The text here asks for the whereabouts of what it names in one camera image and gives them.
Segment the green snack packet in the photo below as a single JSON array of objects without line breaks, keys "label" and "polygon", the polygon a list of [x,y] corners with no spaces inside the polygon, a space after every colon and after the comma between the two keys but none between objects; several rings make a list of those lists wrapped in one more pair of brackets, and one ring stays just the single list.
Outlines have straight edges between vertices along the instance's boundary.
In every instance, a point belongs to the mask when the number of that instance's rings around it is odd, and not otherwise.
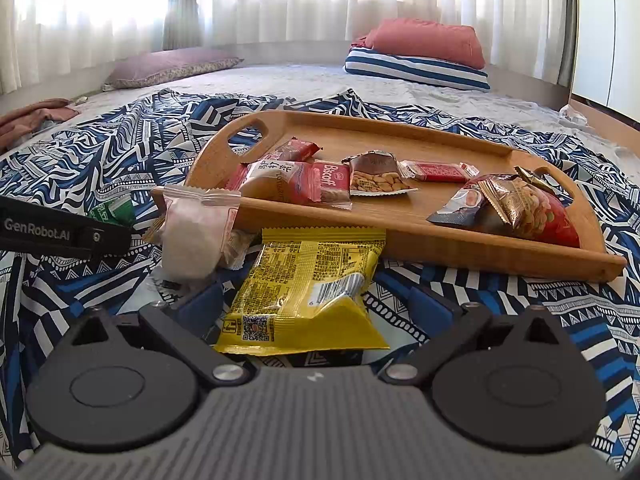
[{"label": "green snack packet", "polygon": [[131,228],[136,221],[134,205],[129,195],[99,203],[88,212],[88,217],[99,222]]}]

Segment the clear white candy bag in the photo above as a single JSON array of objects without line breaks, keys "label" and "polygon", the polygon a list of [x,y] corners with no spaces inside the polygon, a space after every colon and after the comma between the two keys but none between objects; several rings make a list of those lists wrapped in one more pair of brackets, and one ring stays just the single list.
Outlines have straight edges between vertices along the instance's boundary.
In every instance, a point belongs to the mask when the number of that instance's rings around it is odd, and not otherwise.
[{"label": "clear white candy bag", "polygon": [[166,185],[160,228],[162,267],[171,281],[197,281],[215,270],[232,231],[241,193],[225,188]]}]

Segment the yellow snack packet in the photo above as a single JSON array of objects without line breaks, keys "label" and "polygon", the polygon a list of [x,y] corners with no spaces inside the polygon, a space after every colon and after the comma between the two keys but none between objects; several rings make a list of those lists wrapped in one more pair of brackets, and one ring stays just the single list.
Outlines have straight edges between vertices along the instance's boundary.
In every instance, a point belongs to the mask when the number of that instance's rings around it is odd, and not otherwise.
[{"label": "yellow snack packet", "polygon": [[385,244],[385,230],[365,226],[263,229],[262,250],[214,349],[244,356],[386,350],[362,299]]}]

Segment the red mixed nuts packet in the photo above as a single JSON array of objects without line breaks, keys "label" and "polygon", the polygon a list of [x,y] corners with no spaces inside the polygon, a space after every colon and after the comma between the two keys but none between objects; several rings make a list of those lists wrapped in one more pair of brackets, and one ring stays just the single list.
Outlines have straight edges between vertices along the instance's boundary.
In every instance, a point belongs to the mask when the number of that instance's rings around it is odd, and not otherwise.
[{"label": "red mixed nuts packet", "polygon": [[579,235],[560,200],[520,174],[488,174],[476,184],[506,235],[580,247]]}]

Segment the red candy bar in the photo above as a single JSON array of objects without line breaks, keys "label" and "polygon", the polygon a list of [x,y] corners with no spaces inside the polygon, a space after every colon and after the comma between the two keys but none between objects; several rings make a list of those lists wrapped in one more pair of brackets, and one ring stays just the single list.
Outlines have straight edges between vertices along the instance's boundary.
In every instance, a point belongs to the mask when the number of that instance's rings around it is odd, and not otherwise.
[{"label": "red candy bar", "polygon": [[401,160],[398,166],[405,178],[421,182],[465,183],[480,174],[480,170],[465,162]]}]

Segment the red white pastry packet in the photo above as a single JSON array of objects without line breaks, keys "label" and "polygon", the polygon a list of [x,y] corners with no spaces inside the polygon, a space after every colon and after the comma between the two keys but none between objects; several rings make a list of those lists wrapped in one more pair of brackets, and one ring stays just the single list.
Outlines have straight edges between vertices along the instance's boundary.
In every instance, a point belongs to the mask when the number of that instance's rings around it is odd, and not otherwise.
[{"label": "red white pastry packet", "polygon": [[263,159],[239,165],[226,189],[243,197],[310,205],[321,200],[320,178],[309,162]]}]

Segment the red Biscoff packet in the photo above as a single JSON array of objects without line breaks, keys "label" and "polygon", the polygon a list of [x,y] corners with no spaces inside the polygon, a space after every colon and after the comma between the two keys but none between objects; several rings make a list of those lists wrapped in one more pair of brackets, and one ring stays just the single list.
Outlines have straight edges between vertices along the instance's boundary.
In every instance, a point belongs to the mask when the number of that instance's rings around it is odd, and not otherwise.
[{"label": "red Biscoff packet", "polygon": [[341,162],[325,162],[324,160],[316,160],[310,166],[314,172],[314,182],[317,183],[320,192],[318,206],[351,210],[348,166]]}]

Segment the brown cloth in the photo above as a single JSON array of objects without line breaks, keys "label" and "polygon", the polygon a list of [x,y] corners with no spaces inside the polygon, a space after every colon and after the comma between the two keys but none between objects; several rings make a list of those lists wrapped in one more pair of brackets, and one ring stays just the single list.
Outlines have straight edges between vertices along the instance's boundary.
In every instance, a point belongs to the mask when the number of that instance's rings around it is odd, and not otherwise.
[{"label": "brown cloth", "polygon": [[0,118],[0,148],[5,152],[46,121],[67,122],[79,114],[68,99],[53,98],[12,110]]}]

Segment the blue white patterned blanket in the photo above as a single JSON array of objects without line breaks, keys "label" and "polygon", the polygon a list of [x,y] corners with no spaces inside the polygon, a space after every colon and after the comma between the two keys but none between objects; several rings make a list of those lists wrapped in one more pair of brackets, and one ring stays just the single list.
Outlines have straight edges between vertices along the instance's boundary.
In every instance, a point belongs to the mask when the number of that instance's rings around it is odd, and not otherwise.
[{"label": "blue white patterned blanket", "polygon": [[[461,134],[537,155],[572,178],[588,198],[606,248],[626,269],[608,284],[539,281],[515,275],[384,260],[364,300],[388,342],[385,351],[311,352],[275,356],[274,367],[367,364],[379,370],[426,339],[412,319],[419,290],[450,300],[479,301],[498,314],[543,304],[555,314],[593,366],[605,390],[606,413],[593,448],[622,469],[639,457],[639,188],[634,166],[593,148],[578,130],[520,126],[485,112],[364,102],[346,90],[297,101],[276,96],[187,94],[160,90],[76,126],[42,134],[1,161],[1,192],[39,205],[88,214],[126,197],[134,232],[158,215],[155,185],[179,184],[196,155],[228,122],[261,110],[301,110],[402,122]],[[24,391],[73,320],[88,307],[113,314],[153,301],[173,304],[184,289],[160,279],[160,250],[135,237],[126,254],[74,260],[4,252],[1,256],[1,459],[16,468],[38,445],[24,408]]]}]

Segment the red silver snack bar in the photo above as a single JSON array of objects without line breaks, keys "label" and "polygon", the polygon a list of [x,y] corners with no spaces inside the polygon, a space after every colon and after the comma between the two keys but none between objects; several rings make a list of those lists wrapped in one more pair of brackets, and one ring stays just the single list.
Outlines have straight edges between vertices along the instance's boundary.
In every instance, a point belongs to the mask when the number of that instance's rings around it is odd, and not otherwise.
[{"label": "red silver snack bar", "polygon": [[448,202],[427,217],[436,226],[506,235],[512,228],[501,199],[515,174],[484,174],[462,185]]}]

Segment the small red gold packet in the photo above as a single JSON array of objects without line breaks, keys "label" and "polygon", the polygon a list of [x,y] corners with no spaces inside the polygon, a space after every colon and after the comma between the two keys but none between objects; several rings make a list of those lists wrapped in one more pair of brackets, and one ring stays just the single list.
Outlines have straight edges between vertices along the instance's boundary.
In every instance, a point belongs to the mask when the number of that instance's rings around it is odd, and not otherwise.
[{"label": "small red gold packet", "polygon": [[265,160],[284,160],[285,162],[304,162],[321,151],[314,142],[292,138],[262,156]]}]

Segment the white sheer curtain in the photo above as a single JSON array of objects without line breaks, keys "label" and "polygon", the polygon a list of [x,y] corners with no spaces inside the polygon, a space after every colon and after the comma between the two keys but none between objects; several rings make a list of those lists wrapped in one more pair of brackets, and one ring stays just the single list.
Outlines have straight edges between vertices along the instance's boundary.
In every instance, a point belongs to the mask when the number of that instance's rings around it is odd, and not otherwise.
[{"label": "white sheer curtain", "polygon": [[[198,0],[202,42],[349,41],[384,20],[420,18],[475,29],[484,59],[567,84],[577,0]],[[1,89],[163,49],[168,0],[1,0]]]}]

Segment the green drape curtain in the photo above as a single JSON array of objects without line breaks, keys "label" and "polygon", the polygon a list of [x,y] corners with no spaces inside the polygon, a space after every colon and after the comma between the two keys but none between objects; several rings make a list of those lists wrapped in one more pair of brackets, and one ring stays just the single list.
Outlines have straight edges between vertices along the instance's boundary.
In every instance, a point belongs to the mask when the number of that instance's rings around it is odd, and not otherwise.
[{"label": "green drape curtain", "polygon": [[163,49],[197,47],[201,42],[198,0],[168,0],[163,28]]}]

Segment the blue white striped pillow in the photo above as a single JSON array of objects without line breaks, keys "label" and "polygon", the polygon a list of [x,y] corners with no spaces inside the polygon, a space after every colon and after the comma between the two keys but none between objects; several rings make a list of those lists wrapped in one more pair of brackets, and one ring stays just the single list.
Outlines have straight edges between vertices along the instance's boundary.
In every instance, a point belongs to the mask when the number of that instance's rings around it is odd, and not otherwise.
[{"label": "blue white striped pillow", "polygon": [[398,79],[457,90],[491,90],[488,73],[484,70],[436,58],[384,54],[360,47],[349,50],[344,70],[352,75]]}]

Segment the red pillow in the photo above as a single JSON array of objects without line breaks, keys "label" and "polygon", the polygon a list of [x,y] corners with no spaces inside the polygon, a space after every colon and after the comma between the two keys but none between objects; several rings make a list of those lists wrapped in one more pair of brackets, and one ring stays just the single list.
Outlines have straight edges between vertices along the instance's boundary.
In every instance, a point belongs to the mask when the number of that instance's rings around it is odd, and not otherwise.
[{"label": "red pillow", "polygon": [[477,70],[486,65],[473,27],[418,18],[384,20],[367,35],[354,40],[352,46],[392,55],[437,58]]}]

